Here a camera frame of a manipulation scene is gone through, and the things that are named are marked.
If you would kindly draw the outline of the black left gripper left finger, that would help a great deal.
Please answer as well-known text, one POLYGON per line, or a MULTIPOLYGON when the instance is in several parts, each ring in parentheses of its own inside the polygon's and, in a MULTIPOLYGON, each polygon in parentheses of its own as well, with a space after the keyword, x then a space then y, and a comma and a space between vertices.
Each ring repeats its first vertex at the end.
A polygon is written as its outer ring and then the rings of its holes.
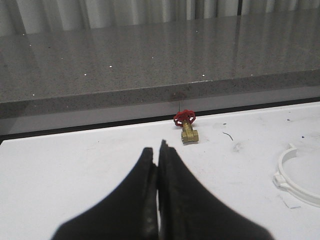
POLYGON ((158 170, 143 149, 126 178, 102 201, 62 224, 54 240, 157 240, 158 170))

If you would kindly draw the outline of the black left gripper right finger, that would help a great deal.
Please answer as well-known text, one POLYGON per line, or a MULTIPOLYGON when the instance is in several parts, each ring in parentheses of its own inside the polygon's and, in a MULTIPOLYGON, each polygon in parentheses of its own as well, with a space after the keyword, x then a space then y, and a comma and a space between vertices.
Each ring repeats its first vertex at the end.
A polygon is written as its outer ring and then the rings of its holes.
POLYGON ((162 240, 271 240, 267 229, 229 208, 162 141, 158 159, 162 240))

